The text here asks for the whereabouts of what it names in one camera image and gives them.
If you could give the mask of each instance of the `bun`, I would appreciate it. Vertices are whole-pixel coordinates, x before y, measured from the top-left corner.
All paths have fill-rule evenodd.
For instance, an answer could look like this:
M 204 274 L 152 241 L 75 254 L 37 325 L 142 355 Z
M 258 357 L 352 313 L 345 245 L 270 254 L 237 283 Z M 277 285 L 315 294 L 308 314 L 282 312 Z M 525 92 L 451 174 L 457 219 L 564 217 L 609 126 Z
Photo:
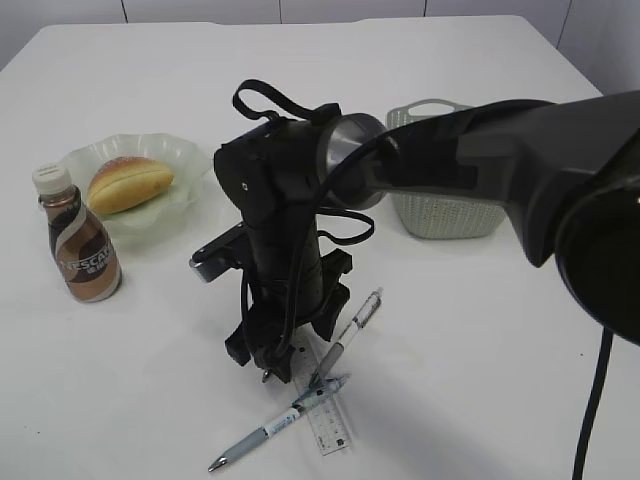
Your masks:
M 89 208 L 117 213 L 167 191 L 173 172 L 165 164 L 144 157 L 118 157 L 105 163 L 91 180 Z

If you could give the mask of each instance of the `white tabletop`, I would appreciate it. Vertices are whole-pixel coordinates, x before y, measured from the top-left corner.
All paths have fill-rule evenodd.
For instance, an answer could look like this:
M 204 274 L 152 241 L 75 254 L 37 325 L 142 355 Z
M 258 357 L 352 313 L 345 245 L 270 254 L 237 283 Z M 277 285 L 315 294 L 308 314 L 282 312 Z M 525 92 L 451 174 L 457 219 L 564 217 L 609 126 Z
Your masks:
M 293 397 L 225 353 L 239 274 L 204 285 L 187 266 L 239 219 L 212 174 L 174 235 L 116 241 L 125 283 L 94 305 L 67 294 L 30 179 L 114 133 L 169 132 L 211 153 L 254 126 L 231 107 L 250 77 L 304 105 L 338 101 L 380 119 L 429 97 L 598 94 L 516 17 L 44 29 L 0 72 L 0 478 L 207 478 L 230 441 Z M 404 231 L 389 199 L 370 213 L 378 230 L 349 249 L 352 301 L 339 320 L 385 287 L 339 363 L 353 374 L 338 397 L 353 447 L 321 457 L 303 421 L 221 478 L 570 478 L 600 328 L 553 261 L 529 266 L 506 222 L 488 238 L 430 242 Z M 639 362 L 640 349 L 616 340 L 587 479 L 640 476 Z

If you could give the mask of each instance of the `plastic ruler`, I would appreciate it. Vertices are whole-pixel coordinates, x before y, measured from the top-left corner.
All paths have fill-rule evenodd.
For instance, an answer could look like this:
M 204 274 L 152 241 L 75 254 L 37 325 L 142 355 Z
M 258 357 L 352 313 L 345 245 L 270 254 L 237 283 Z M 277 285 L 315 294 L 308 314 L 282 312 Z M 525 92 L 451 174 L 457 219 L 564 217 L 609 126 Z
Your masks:
M 313 353 L 304 329 L 297 329 L 291 341 L 296 352 L 291 359 L 293 383 L 299 395 L 308 390 L 309 380 L 318 366 L 318 360 Z M 313 435 L 318 443 L 322 455 L 341 450 L 351 443 L 342 416 L 333 398 L 328 398 L 322 404 L 307 414 Z

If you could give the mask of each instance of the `nescafe bottle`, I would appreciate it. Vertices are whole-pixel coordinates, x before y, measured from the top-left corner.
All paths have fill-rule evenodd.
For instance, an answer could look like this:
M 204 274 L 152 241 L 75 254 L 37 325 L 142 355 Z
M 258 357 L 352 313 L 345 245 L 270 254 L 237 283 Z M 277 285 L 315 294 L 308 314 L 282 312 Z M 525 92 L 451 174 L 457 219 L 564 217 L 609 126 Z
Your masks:
M 39 202 L 49 219 L 49 244 L 73 296 L 98 302 L 120 286 L 122 272 L 107 231 L 80 198 L 80 190 L 61 165 L 33 172 Z

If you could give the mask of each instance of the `pen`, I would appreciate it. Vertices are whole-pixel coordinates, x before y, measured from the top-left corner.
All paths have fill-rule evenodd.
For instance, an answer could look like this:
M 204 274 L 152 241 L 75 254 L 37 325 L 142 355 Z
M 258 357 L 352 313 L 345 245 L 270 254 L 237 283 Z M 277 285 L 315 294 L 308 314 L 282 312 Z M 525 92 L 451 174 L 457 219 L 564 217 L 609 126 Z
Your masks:
M 327 380 L 319 387 L 307 390 L 300 397 L 294 400 L 291 406 L 281 415 L 278 415 L 270 422 L 255 430 L 253 433 L 244 437 L 233 447 L 227 449 L 216 459 L 215 462 L 211 464 L 209 472 L 213 472 L 224 465 L 228 465 L 239 460 L 254 448 L 262 445 L 280 430 L 283 430 L 287 425 L 292 424 L 305 413 L 320 405 L 327 398 L 333 396 L 333 394 L 344 386 L 348 378 L 348 375 L 343 375 L 336 379 Z
M 378 288 L 375 290 L 367 300 L 365 300 L 364 305 L 360 307 L 356 316 L 351 319 L 347 328 L 345 328 L 335 343 L 331 346 L 327 354 L 324 356 L 320 365 L 316 371 L 311 375 L 311 380 L 309 381 L 309 388 L 313 387 L 318 381 L 325 378 L 335 363 L 338 361 L 344 349 L 351 343 L 353 337 L 356 336 L 360 330 L 362 330 L 365 325 L 371 320 L 374 313 L 378 310 L 380 305 L 382 304 L 382 288 Z

